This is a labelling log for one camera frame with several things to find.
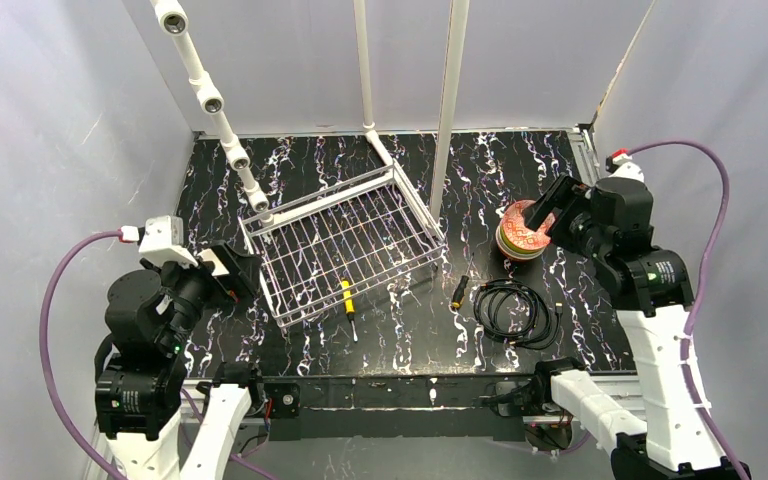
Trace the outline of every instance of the vertical white pole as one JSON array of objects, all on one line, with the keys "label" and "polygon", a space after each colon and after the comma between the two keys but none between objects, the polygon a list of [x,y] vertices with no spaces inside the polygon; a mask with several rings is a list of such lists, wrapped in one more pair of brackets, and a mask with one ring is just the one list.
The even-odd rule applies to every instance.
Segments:
[{"label": "vertical white pole", "polygon": [[452,0],[449,11],[449,38],[446,42],[446,68],[443,72],[440,126],[437,128],[437,151],[434,155],[434,178],[431,180],[429,212],[435,221],[440,220],[440,209],[443,206],[443,184],[446,180],[446,166],[449,163],[452,122],[455,118],[455,101],[458,97],[458,81],[461,75],[468,15],[469,0]]},{"label": "vertical white pole", "polygon": [[375,128],[372,119],[372,76],[369,73],[369,42],[366,38],[366,0],[354,0],[355,32],[358,40],[358,63],[360,63],[360,90],[363,95],[363,130]]}]

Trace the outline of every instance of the black marble surface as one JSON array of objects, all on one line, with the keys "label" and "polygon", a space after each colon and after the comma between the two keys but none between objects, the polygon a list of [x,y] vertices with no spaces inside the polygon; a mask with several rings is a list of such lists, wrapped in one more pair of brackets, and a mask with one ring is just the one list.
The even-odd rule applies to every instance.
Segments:
[{"label": "black marble surface", "polygon": [[[384,145],[427,201],[435,138],[391,135]],[[362,136],[244,139],[253,173],[273,206],[316,192],[381,165]],[[537,198],[560,173],[577,176],[565,132],[460,133],[452,138],[441,227],[447,236],[442,268],[424,267],[410,281],[393,282],[356,299],[360,341],[343,312],[330,311],[282,335],[265,302],[249,309],[208,312],[186,348],[190,375],[209,377],[223,360],[257,362],[263,374],[433,375],[530,372],[540,359],[575,356],[591,371],[633,370],[631,350],[589,263],[552,245],[542,257],[512,264],[493,233],[507,205]],[[195,144],[178,204],[187,247],[216,240],[244,250],[238,217],[248,217],[239,178],[216,140]],[[470,291],[481,280],[520,279],[564,305],[562,334],[550,348],[514,349],[484,337],[472,304],[448,304],[475,252]],[[516,314],[513,304],[508,311]]]}]

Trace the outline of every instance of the wire basket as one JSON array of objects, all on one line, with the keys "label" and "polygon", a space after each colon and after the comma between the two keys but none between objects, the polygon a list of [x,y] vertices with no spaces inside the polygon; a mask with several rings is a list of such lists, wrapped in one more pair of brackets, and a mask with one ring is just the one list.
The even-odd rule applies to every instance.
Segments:
[{"label": "wire basket", "polygon": [[345,290],[360,295],[436,262],[445,246],[395,162],[240,225],[249,252],[263,259],[261,287],[285,331],[341,304]]}]

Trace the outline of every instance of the white cable connector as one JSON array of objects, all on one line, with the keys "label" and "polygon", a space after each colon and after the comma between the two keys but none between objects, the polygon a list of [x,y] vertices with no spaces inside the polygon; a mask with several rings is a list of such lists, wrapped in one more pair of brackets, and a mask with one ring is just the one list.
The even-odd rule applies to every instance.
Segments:
[{"label": "white cable connector", "polygon": [[140,241],[140,229],[137,227],[124,225],[119,228],[119,232],[122,234],[119,237],[119,241],[122,243],[137,243]]},{"label": "white cable connector", "polygon": [[166,33],[172,36],[183,35],[190,25],[187,13],[177,0],[151,0],[154,16]]},{"label": "white cable connector", "polygon": [[624,164],[631,161],[631,155],[629,155],[628,153],[625,153],[624,151],[619,155],[617,155],[616,157],[611,157],[611,158],[614,161],[614,165],[617,167],[621,167]]}]

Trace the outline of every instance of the cable connector plug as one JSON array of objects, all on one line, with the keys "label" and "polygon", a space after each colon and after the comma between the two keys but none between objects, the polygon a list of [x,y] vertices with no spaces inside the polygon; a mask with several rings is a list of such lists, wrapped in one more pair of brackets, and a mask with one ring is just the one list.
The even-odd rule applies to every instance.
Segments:
[{"label": "cable connector plug", "polygon": [[605,169],[609,173],[614,173],[618,168],[630,161],[631,155],[628,154],[628,150],[621,148],[605,159]]},{"label": "cable connector plug", "polygon": [[140,241],[140,229],[125,225],[119,228],[119,241],[122,243],[137,243]]}]

